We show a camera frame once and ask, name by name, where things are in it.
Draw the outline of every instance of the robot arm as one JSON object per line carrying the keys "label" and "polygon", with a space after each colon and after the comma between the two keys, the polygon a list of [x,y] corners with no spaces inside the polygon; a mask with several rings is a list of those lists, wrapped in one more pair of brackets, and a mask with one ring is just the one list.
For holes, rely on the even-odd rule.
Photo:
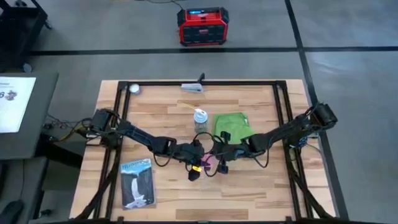
{"label": "robot arm", "polygon": [[228,161],[239,158],[256,159],[257,156],[268,152],[272,145],[279,140],[286,140],[288,145],[296,147],[302,138],[330,129],[336,122],[337,118],[329,105],[319,103],[279,128],[241,139],[241,144],[228,144],[229,134],[221,132],[224,141],[214,141],[210,154],[220,161],[217,171],[226,174],[228,173],[226,165]]}
{"label": "robot arm", "polygon": [[[118,125],[114,129],[109,127],[111,119],[118,120]],[[224,167],[224,169],[218,169],[218,172],[228,173],[226,166],[228,161],[239,158],[255,159],[267,152],[275,142],[281,139],[285,139],[291,146],[297,146],[303,137],[317,131],[330,129],[336,122],[337,118],[330,107],[319,103],[279,128],[275,128],[268,133],[253,134],[242,139],[241,144],[228,144],[229,134],[226,132],[221,133],[221,138],[224,141],[221,138],[217,138],[217,141],[212,136],[213,148],[207,153],[215,156],[220,161],[221,166]],[[205,150],[199,140],[194,139],[191,143],[177,144],[177,140],[174,138],[155,137],[107,109],[100,109],[95,112],[90,123],[90,132],[103,137],[105,141],[111,137],[129,137],[145,145],[154,154],[154,160],[158,166],[166,166],[171,159],[176,159],[192,165],[188,174],[190,180],[199,178],[201,159],[205,155]],[[156,156],[166,157],[168,161],[165,164],[159,164]]]}
{"label": "robot arm", "polygon": [[[118,119],[119,123],[116,129],[112,130],[109,127],[111,119]],[[190,180],[199,178],[201,166],[201,159],[205,155],[205,150],[199,140],[193,140],[191,143],[177,144],[177,140],[169,137],[155,137],[136,126],[132,125],[125,119],[120,119],[119,116],[107,109],[97,110],[90,123],[90,132],[104,138],[105,142],[111,142],[109,138],[120,138],[126,136],[138,143],[146,146],[150,152],[154,154],[154,160],[158,166],[166,166],[171,159],[184,162],[192,165],[188,174]],[[165,164],[159,164],[156,156],[168,158]]]}

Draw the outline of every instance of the plastic bottle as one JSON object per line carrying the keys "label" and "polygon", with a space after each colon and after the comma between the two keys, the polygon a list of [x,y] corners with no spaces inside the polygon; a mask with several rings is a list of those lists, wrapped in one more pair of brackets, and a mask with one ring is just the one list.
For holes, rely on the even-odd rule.
{"label": "plastic bottle", "polygon": [[195,122],[195,132],[202,133],[207,131],[207,120],[208,115],[206,111],[201,109],[195,109],[193,114],[193,120]]}

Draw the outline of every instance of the white ball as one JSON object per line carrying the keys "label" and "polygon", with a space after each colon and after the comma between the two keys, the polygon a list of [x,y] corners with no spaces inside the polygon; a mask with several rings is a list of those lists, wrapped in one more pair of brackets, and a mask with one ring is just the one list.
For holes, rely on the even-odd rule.
{"label": "white ball", "polygon": [[132,84],[129,87],[130,93],[138,95],[140,93],[139,85],[138,84]]}

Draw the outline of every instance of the black floor line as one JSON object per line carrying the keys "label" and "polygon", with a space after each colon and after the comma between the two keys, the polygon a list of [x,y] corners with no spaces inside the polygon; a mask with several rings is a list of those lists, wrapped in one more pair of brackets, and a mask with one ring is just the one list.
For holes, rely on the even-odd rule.
{"label": "black floor line", "polygon": [[189,54],[189,53],[255,53],[296,52],[296,47],[233,47],[233,48],[182,48],[182,49],[121,49],[121,50],[43,50],[32,51],[31,56],[48,55],[134,55],[134,54]]}
{"label": "black floor line", "polygon": [[[299,26],[297,25],[292,3],[290,2],[290,0],[285,0],[285,5],[287,8],[287,12],[289,14],[290,23],[292,24],[294,38],[297,44],[298,54],[300,56],[300,61],[303,68],[304,79],[308,88],[308,94],[310,95],[312,105],[314,105],[315,103],[318,102],[318,97],[317,94],[315,93],[315,87],[313,85],[310,67],[307,62],[307,57],[305,56],[305,49],[303,47],[303,42],[300,36]],[[330,184],[331,184],[330,188],[333,192],[333,197],[335,199],[335,205],[337,208],[336,213],[340,218],[348,220],[349,219],[348,211],[344,201],[343,191],[341,190],[340,182],[338,180],[337,171],[333,160],[333,156],[331,154],[329,141],[325,132],[322,132],[320,136],[321,136],[320,140],[323,149],[323,155],[325,156],[326,160],[326,169],[328,171]]]}
{"label": "black floor line", "polygon": [[374,47],[303,47],[305,52],[388,52],[398,51],[398,46]]}
{"label": "black floor line", "polygon": [[227,47],[227,48],[181,48],[181,49],[119,49],[119,50],[35,50],[31,56],[66,55],[135,55],[135,54],[197,54],[197,53],[278,53],[278,52],[390,52],[398,46],[374,47]]}

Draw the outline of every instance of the bottle cap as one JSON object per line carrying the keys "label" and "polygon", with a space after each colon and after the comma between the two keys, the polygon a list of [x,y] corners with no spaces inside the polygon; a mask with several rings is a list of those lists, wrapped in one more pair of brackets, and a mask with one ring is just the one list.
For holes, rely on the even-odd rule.
{"label": "bottle cap", "polygon": [[207,113],[206,111],[203,111],[201,109],[195,109],[195,112],[193,114],[193,119],[197,122],[197,123],[204,123],[207,121]]}

